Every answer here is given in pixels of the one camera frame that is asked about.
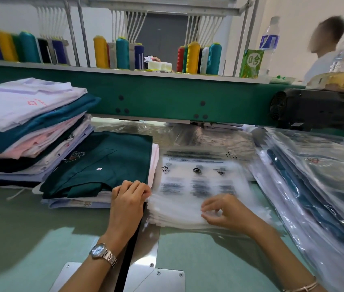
man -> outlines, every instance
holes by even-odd
[[[304,84],[320,73],[327,73],[336,56],[338,41],[344,34],[344,19],[341,16],[332,16],[322,21],[313,34],[309,42],[309,51],[316,53],[317,61],[311,66],[304,77]]]

metal rod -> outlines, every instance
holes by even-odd
[[[252,38],[252,31],[253,31],[253,26],[255,25],[257,8],[258,8],[259,2],[260,2],[260,0],[255,0],[255,3],[253,5],[252,17],[250,19],[249,30],[247,31],[244,53],[247,49],[249,49],[250,39]]]
[[[246,27],[246,20],[247,20],[247,14],[249,13],[250,4],[251,4],[251,0],[247,0],[246,9],[245,9],[245,13],[244,13],[243,26],[242,26],[242,28],[241,28],[240,41],[238,42],[237,55],[235,56],[233,77],[235,77],[235,74],[237,73],[238,59],[239,59],[240,52],[241,52],[241,46],[242,46],[242,44],[243,44],[244,33],[245,33],[245,27]]]
[[[76,66],[80,66],[78,61],[78,53],[76,47],[75,33],[73,32],[72,18],[71,18],[71,8],[69,7],[68,0],[64,0],[65,13],[67,14],[69,33],[71,34],[73,53],[75,54]]]
[[[77,0],[77,9],[78,9],[78,17],[80,19],[81,34],[83,35],[84,51],[86,52],[87,67],[90,68],[91,63],[89,62],[89,52],[88,52],[86,28],[84,26],[83,10],[81,8],[81,0]]]

metal watch strap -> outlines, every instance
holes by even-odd
[[[111,267],[114,267],[117,263],[117,259],[114,255],[112,255],[110,250],[106,250],[102,257],[111,264]]]

stack of folded clothes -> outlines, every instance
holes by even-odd
[[[109,208],[111,190],[123,181],[151,187],[158,159],[151,136],[92,132],[33,193],[50,208]]]
[[[0,186],[44,181],[93,131],[85,113],[99,101],[71,83],[0,84]]]

wristwatch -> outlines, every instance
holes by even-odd
[[[95,245],[91,251],[89,252],[91,257],[93,259],[97,258],[104,258],[111,264],[111,267],[114,267],[114,265],[117,263],[117,259],[114,255],[112,255],[111,251],[107,249],[105,243],[97,244]]]

